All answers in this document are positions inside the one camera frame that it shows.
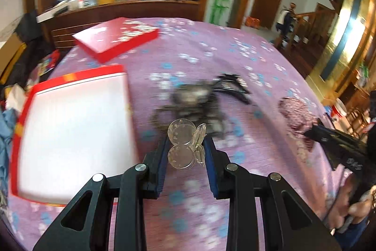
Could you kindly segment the person right hand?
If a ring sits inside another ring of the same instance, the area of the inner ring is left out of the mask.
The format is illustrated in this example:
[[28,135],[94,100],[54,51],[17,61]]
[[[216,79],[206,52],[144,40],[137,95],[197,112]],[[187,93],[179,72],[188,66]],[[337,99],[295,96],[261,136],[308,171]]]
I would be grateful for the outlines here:
[[347,217],[352,217],[351,224],[356,225],[364,221],[374,208],[372,195],[374,187],[362,195],[360,201],[350,204],[353,190],[353,174],[343,169],[334,192],[326,195],[324,209],[321,213],[321,220],[332,235],[344,226]]

